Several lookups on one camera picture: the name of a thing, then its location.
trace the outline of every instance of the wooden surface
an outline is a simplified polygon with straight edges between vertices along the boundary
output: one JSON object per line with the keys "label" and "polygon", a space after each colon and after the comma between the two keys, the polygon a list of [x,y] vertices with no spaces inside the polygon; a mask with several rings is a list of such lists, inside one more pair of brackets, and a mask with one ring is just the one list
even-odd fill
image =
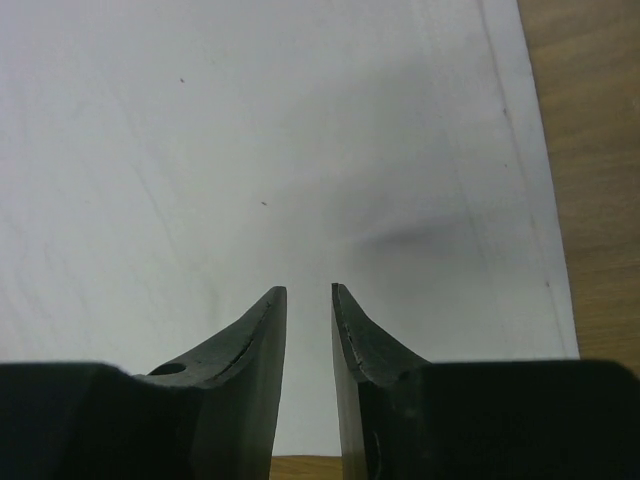
{"label": "wooden surface", "polygon": [[[583,358],[640,374],[640,1],[520,0]],[[273,479],[340,460],[274,459]]]}

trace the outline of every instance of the white sheet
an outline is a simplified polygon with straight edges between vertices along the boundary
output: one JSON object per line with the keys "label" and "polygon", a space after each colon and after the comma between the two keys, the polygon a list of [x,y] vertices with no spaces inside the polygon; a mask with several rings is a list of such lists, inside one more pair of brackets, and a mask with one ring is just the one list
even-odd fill
{"label": "white sheet", "polygon": [[512,0],[0,5],[2,360],[146,372],[289,288],[276,454],[339,454],[330,283],[429,360],[575,357]]}

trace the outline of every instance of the wood grain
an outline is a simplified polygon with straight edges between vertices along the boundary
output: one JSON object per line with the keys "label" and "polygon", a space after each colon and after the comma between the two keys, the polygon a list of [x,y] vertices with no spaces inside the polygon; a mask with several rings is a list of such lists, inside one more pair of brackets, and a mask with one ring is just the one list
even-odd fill
{"label": "wood grain", "polygon": [[[583,358],[640,374],[640,2],[520,0]],[[274,459],[273,479],[341,478]]]}

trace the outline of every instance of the table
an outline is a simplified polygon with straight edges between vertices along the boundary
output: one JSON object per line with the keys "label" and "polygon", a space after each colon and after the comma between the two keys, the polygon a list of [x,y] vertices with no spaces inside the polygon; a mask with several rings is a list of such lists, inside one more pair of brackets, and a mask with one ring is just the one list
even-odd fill
{"label": "table", "polygon": [[[580,352],[640,375],[640,2],[520,0]],[[273,479],[342,478],[275,458]]]}

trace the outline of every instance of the wooden table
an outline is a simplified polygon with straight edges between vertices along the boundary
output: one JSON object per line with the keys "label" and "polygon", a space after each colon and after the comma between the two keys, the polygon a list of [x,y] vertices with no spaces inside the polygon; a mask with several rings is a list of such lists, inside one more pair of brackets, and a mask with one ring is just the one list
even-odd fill
{"label": "wooden table", "polygon": [[[640,374],[640,1],[520,0],[583,358]],[[342,478],[276,458],[274,479]]]}

